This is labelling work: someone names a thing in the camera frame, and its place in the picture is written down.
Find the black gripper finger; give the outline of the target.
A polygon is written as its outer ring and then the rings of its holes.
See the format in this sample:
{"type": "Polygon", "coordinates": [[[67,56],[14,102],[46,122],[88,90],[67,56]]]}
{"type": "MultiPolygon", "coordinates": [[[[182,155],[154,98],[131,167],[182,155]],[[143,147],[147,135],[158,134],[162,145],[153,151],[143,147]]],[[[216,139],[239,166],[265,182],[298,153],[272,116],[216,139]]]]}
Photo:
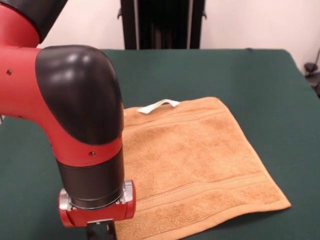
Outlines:
{"type": "Polygon", "coordinates": [[[106,239],[117,240],[116,226],[113,220],[106,221],[106,239]]]}
{"type": "Polygon", "coordinates": [[[87,240],[100,240],[99,234],[94,229],[94,224],[89,223],[85,227],[85,235],[87,240]]]}

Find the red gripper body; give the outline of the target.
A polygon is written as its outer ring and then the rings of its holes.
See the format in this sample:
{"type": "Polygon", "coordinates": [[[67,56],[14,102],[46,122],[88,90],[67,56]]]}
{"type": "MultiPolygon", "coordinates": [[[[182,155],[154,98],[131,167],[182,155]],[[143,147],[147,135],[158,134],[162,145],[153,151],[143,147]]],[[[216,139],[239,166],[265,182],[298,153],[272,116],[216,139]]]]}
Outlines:
{"type": "Polygon", "coordinates": [[[134,217],[136,212],[136,188],[132,180],[126,180],[117,201],[96,209],[82,209],[71,203],[65,189],[59,193],[59,216],[66,228],[86,227],[106,221],[123,221],[134,217]]]}

